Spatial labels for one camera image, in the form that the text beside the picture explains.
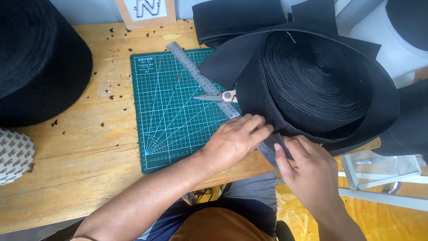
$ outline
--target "scissor blade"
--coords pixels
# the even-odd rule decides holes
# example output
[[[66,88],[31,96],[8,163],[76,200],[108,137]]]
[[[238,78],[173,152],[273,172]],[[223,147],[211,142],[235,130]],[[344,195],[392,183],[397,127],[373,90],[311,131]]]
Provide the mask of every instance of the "scissor blade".
[[[201,99],[201,100],[210,100],[210,101],[223,100],[223,97],[221,95],[215,96],[215,95],[208,95],[208,94],[198,95],[198,96],[195,96],[194,98]]]

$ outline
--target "white roll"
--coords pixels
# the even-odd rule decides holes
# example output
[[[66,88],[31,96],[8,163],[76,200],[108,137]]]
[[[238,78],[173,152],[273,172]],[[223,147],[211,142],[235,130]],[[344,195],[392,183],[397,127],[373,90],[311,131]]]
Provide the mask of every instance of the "white roll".
[[[15,181],[32,167],[34,152],[30,137],[0,128],[0,185]]]
[[[428,66],[428,51],[413,47],[397,33],[386,13],[386,3],[383,1],[358,23],[350,37],[381,44],[376,60],[394,79]]]

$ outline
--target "steel ruler markings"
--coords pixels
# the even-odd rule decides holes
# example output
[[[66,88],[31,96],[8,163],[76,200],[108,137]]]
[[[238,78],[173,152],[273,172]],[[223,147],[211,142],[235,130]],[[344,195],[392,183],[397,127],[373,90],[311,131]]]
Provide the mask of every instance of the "steel ruler markings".
[[[201,85],[201,87],[208,93],[215,96],[221,92],[214,86],[214,84],[205,77],[197,68],[196,64],[187,56],[187,54],[180,48],[176,42],[172,42],[166,46],[176,59],[185,67],[185,69],[193,76],[193,78]],[[229,117],[234,118],[240,116],[240,113],[232,106],[230,102],[215,101],[220,109]],[[275,161],[275,152],[273,152],[265,143],[257,148],[263,156],[278,170],[278,164]]]
[[[185,52],[199,64],[212,51]],[[133,54],[131,71],[144,174],[193,154],[229,119],[215,103],[193,98],[205,91],[170,52]]]

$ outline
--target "wooden tabletop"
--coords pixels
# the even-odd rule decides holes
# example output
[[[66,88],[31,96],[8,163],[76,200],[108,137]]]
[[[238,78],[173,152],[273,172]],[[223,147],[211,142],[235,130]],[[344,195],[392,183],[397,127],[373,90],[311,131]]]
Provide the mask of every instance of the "wooden tabletop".
[[[0,233],[87,216],[140,178],[129,55],[164,51],[172,41],[185,49],[205,47],[198,45],[192,20],[131,32],[123,23],[74,28],[92,51],[92,78],[65,112],[18,129],[35,143],[35,166],[32,173],[0,186]],[[377,146],[374,142],[366,149]],[[195,190],[274,171],[254,151]]]

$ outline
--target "metal ruler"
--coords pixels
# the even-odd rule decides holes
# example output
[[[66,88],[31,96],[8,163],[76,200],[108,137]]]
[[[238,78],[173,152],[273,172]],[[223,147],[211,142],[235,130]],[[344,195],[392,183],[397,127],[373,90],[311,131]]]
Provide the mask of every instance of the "metal ruler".
[[[177,60],[184,66],[184,68],[195,78],[195,80],[201,85],[201,87],[213,96],[221,95],[221,92],[211,83],[211,81],[205,77],[197,68],[196,64],[187,56],[182,48],[176,43],[172,42],[166,46],[171,53],[177,58]],[[239,112],[229,103],[225,101],[216,101],[216,104],[223,110],[223,112],[230,118],[240,116]],[[257,148],[263,156],[272,164],[272,166],[278,170],[278,164],[275,161],[275,152],[273,152],[265,143]]]

